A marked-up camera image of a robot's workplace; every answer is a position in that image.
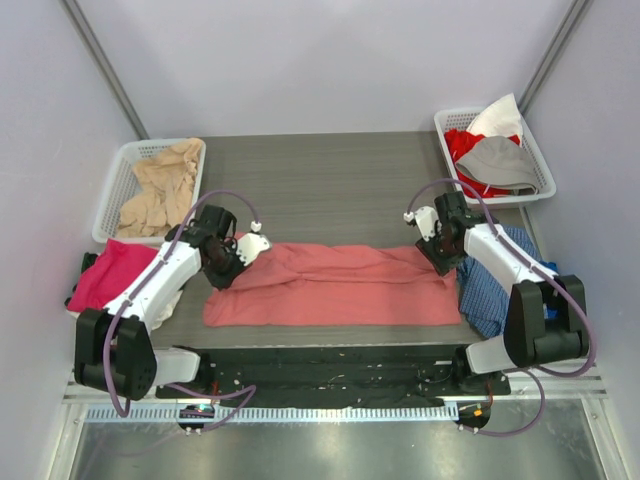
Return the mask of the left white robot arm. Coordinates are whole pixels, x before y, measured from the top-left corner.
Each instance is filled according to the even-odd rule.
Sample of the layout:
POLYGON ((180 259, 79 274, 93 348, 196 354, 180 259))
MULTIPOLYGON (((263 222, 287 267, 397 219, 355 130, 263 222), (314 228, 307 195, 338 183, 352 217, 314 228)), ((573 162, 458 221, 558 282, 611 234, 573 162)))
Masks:
POLYGON ((162 311, 198 273, 223 290, 269 250, 260 232, 235 234, 236 218, 226 209, 204 207, 201 215, 173 227, 157 255, 124 291, 76 320, 74 379, 108 393, 113 400, 137 401, 150 390, 178 384, 190 398, 205 397, 213 369, 205 352, 192 347, 156 349, 151 332, 162 311))

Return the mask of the salmon pink t shirt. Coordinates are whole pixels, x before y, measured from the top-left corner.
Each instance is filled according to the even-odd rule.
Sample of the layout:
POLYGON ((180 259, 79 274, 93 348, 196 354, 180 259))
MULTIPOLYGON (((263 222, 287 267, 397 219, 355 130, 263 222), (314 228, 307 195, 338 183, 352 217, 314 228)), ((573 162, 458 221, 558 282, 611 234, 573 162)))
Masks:
POLYGON ((277 243, 226 290, 212 292, 207 327, 458 325, 456 279, 414 246, 277 243))

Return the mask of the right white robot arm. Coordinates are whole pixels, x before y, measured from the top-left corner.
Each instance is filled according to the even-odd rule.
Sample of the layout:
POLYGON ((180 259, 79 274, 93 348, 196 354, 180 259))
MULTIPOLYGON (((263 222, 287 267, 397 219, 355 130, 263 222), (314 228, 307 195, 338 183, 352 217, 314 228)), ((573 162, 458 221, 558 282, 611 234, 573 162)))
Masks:
POLYGON ((418 229, 418 250, 444 276, 463 260, 478 261, 508 296, 502 334, 460 348, 451 380, 472 395, 488 375, 550 363, 584 359, 580 376, 595 360, 596 344, 585 306, 583 283, 561 276, 526 253, 488 209, 471 210, 460 192, 438 196, 432 206, 407 208, 404 221, 418 229))

